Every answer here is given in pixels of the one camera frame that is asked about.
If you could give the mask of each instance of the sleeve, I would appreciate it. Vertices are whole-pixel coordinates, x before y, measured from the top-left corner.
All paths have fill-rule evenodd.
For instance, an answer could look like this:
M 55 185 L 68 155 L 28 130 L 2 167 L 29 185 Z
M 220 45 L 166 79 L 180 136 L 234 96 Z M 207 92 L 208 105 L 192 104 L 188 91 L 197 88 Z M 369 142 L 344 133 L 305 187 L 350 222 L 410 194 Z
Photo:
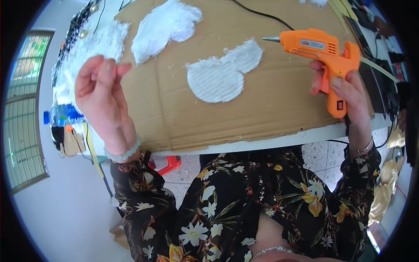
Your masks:
M 349 146 L 344 150 L 342 178 L 328 199 L 328 208 L 339 227 L 343 249 L 352 248 L 355 258 L 362 254 L 367 243 L 368 214 L 374 200 L 374 188 L 380 174 L 381 156 L 375 145 L 365 155 L 349 157 Z
M 168 254 L 177 209 L 173 193 L 163 188 L 164 179 L 148 166 L 150 153 L 126 164 L 112 162 L 115 198 L 124 211 L 123 224 L 135 262 L 156 261 Z

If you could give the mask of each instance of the red plastic stool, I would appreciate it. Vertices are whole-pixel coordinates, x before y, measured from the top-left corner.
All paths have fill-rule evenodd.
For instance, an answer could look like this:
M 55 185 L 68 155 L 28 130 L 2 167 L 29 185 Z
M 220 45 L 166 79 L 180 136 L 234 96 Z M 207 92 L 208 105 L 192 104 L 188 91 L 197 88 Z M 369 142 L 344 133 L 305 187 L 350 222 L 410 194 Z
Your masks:
M 163 168 L 162 170 L 158 171 L 158 173 L 161 176 L 164 176 L 167 173 L 170 173 L 173 170 L 178 169 L 181 166 L 181 164 L 182 164 L 182 160 L 181 159 L 178 160 L 177 156 L 168 156 L 167 157 L 167 166 L 165 168 Z M 156 168 L 156 165 L 154 164 L 154 161 L 153 162 L 148 162 L 148 166 L 152 169 Z

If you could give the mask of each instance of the orange hot glue gun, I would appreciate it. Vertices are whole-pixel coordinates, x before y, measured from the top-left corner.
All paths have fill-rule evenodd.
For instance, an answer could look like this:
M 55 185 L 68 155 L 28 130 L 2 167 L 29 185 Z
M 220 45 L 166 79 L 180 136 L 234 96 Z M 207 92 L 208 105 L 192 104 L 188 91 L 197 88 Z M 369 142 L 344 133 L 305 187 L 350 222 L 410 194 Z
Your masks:
M 325 31 L 312 28 L 284 31 L 279 36 L 264 37 L 263 40 L 281 43 L 286 52 L 322 61 L 325 66 L 320 90 L 329 94 L 327 109 L 335 118 L 343 118 L 346 115 L 346 101 L 329 88 L 329 83 L 332 77 L 345 79 L 346 73 L 358 70 L 360 49 L 357 45 L 345 42 L 343 54 L 339 56 L 338 39 Z

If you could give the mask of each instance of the pearl necklace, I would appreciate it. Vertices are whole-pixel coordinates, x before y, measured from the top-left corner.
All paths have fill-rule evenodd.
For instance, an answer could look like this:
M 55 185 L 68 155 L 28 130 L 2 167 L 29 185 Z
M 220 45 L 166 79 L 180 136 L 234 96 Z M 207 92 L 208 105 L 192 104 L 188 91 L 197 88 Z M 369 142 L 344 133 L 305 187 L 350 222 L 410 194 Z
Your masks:
M 275 247 L 270 247 L 267 249 L 264 249 L 262 251 L 260 251 L 259 253 L 257 253 L 256 255 L 253 256 L 253 259 L 255 259 L 256 257 L 265 254 L 267 251 L 271 251 L 271 250 L 276 250 L 276 251 L 284 251 L 284 252 L 288 252 L 288 253 L 294 253 L 291 249 L 286 249 L 282 246 L 275 246 Z

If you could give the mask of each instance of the glue gun trigger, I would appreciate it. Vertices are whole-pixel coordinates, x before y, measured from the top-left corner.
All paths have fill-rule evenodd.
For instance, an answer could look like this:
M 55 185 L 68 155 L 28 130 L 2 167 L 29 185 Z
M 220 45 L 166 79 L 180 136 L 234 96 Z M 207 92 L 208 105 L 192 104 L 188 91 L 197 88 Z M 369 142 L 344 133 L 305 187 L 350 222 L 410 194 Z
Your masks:
M 326 94 L 329 93 L 329 70 L 327 69 L 327 66 L 322 66 L 322 68 L 324 69 L 324 74 L 323 74 L 323 78 L 321 79 L 321 86 L 320 86 L 320 90 Z

